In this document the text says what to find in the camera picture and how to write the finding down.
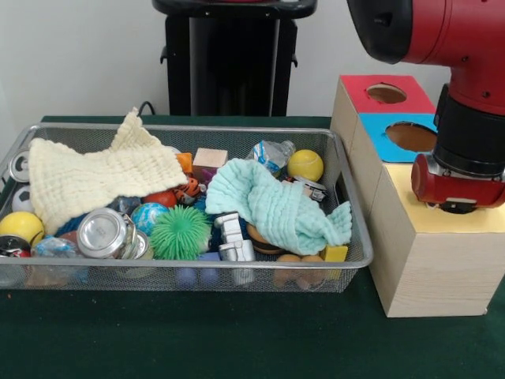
white wall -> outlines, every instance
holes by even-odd
[[[329,115],[340,74],[414,75],[436,104],[449,69],[370,58],[354,30],[346,0],[319,0],[316,13],[298,22],[298,68],[291,77],[290,114]]]
[[[320,0],[298,25],[289,114],[330,115],[340,73],[414,74],[433,101],[447,79],[445,69],[368,57],[345,0]],[[45,114],[124,114],[144,99],[167,113],[164,44],[164,16],[149,0],[0,0],[2,135]]]

wire mesh basket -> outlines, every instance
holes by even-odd
[[[317,152],[324,161],[321,183],[328,196],[321,208],[328,214],[344,201],[353,213],[352,239],[345,262],[284,263],[275,257],[257,254],[254,262],[210,261],[134,261],[65,258],[0,258],[0,288],[62,289],[99,291],[314,291],[342,292],[359,268],[372,260],[372,245],[339,137],[325,129],[230,128],[209,126],[148,126],[149,132],[164,145],[183,152],[198,148],[228,151],[230,158],[245,158],[258,141],[290,140],[297,149]],[[13,194],[20,187],[9,176],[9,161],[33,138],[61,142],[77,152],[98,152],[110,146],[117,126],[97,124],[47,124],[27,128],[16,140],[0,166],[0,219],[11,212]],[[237,277],[253,273],[254,281],[239,285]],[[206,280],[209,275],[215,278]],[[193,278],[191,283],[185,277]],[[275,278],[293,280],[283,286]],[[316,286],[303,287],[294,278],[322,278]]]

plastic bottle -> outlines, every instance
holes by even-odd
[[[254,159],[263,164],[272,174],[278,174],[287,165],[295,151],[296,148],[291,141],[284,141],[281,144],[261,141],[252,148],[246,159]]]

cloth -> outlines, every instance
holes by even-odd
[[[299,255],[316,255],[326,245],[349,243],[349,202],[326,216],[303,190],[301,183],[277,181],[254,160],[232,159],[208,187],[206,212],[238,212],[272,245]]]
[[[187,183],[174,152],[142,127],[136,109],[102,152],[81,155],[63,144],[34,139],[28,168],[31,200],[50,235],[118,196],[144,197]]]

blue marbled ball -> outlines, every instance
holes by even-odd
[[[146,203],[137,207],[132,213],[132,221],[135,226],[143,231],[146,235],[151,235],[152,228],[156,225],[156,219],[163,213],[168,213],[170,210],[157,203]]]

